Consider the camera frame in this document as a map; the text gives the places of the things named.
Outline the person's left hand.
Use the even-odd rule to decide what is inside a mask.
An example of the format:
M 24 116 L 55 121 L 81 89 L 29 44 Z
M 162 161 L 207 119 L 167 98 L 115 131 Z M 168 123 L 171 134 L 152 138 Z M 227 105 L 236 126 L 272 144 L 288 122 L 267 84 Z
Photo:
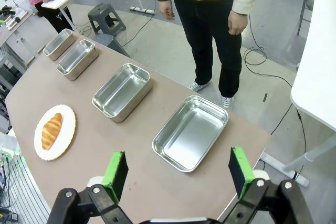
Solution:
M 228 17 L 229 34 L 239 35 L 244 31 L 247 25 L 248 25 L 247 15 L 238 14 L 233 10 L 230 11 Z

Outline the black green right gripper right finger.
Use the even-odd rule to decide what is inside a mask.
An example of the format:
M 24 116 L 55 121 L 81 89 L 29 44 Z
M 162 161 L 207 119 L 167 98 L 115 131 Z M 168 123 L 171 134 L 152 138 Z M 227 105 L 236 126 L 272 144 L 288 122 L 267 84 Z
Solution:
M 292 179 L 279 185 L 254 174 L 241 147 L 232 147 L 228 163 L 238 202 L 223 223 L 251 223 L 259 211 L 268 212 L 274 223 L 313 223 L 299 184 Z

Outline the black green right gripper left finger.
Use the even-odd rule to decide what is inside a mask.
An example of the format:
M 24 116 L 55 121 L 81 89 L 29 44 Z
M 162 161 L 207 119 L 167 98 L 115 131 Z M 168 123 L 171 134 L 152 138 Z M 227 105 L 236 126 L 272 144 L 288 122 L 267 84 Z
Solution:
M 78 192 L 73 188 L 59 191 L 51 209 L 49 223 L 88 223 L 101 217 L 104 223 L 131 223 L 119 206 L 128 173 L 125 152 L 114 152 L 102 182 Z

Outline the person's right hand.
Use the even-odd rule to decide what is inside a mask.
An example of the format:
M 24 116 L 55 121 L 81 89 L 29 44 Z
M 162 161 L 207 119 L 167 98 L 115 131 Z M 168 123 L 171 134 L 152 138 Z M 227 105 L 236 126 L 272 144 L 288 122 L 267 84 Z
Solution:
M 175 14 L 173 12 L 173 5 L 171 0 L 157 0 L 159 4 L 159 11 L 162 16 L 169 21 L 175 19 Z

